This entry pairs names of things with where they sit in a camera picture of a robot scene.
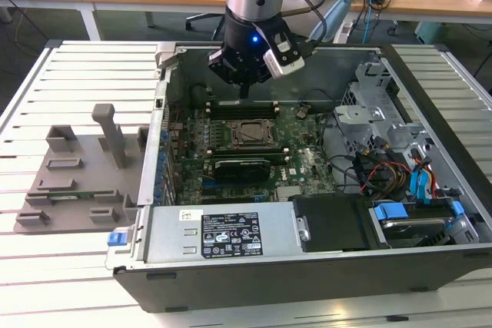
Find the power supply label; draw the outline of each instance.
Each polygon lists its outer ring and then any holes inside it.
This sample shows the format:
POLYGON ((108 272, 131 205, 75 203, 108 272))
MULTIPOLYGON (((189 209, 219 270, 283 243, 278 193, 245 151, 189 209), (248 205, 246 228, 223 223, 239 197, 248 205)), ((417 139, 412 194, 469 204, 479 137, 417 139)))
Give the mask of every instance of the power supply label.
POLYGON ((258 213, 201 216, 201 255, 205 259, 263 255, 258 213))

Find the electronic device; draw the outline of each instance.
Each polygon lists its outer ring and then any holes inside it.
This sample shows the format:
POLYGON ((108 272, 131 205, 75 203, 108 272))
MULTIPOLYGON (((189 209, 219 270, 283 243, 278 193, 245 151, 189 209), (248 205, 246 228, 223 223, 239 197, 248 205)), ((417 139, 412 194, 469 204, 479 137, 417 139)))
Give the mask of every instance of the electronic device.
POLYGON ((445 53, 324 46, 238 101, 219 47, 158 48, 138 212, 106 260, 142 309, 436 290, 490 265, 492 184, 419 81, 415 56, 445 53))

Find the desk leg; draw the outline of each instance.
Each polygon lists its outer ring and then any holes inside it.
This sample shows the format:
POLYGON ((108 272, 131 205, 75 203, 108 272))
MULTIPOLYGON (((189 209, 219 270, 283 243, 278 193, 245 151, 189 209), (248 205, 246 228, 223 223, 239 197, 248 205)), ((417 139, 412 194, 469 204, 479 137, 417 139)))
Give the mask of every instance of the desk leg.
POLYGON ((3 23, 12 22, 12 17, 10 16, 10 13, 8 13, 8 8, 0 8, 0 21, 2 21, 3 23))
POLYGON ((152 12, 145 12, 145 19, 147 20, 147 27, 154 28, 154 16, 152 12))
POLYGON ((98 26, 98 15, 91 9, 80 9, 85 29, 91 41, 103 40, 102 33, 98 26))

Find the blue tab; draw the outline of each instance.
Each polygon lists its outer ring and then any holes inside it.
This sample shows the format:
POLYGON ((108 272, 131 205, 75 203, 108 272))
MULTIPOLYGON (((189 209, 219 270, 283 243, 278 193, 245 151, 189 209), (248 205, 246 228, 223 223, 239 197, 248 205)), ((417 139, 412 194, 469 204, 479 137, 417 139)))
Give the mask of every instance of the blue tab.
POLYGON ((386 219, 386 214, 384 213, 383 207, 381 205, 377 205, 374 208, 374 211, 376 212, 377 220, 385 220, 386 219))
POLYGON ((418 181, 418 188, 417 188, 417 199, 423 200, 427 204, 427 194, 426 194, 426 189, 425 187, 427 186, 427 180, 429 179, 429 174, 427 172, 422 171, 421 176, 418 181))
POLYGON ((410 179, 410 193, 414 196, 417 193, 418 172, 412 172, 410 179))
POLYGON ((453 208, 453 211, 456 214, 456 216, 460 214, 464 214, 464 209, 463 209, 463 205, 461 205, 461 202, 453 201, 451 203, 451 207, 453 208))
POLYGON ((162 175, 162 172, 164 172, 164 164, 161 161, 157 162, 157 167, 155 168, 155 172, 158 175, 162 175))
POLYGON ((108 246, 124 246, 126 237, 126 232, 111 232, 108 236, 108 246))
POLYGON ((378 220, 408 218, 403 203, 382 203, 374 208, 378 220))

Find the motherboard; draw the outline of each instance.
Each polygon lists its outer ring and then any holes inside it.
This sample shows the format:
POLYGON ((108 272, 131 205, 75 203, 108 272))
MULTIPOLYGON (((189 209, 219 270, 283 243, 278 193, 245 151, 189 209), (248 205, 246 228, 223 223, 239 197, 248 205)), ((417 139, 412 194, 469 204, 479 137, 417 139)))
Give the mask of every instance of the motherboard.
POLYGON ((172 162, 176 205, 287 201, 335 191, 315 114, 268 103, 237 109, 171 106, 161 149, 172 162))

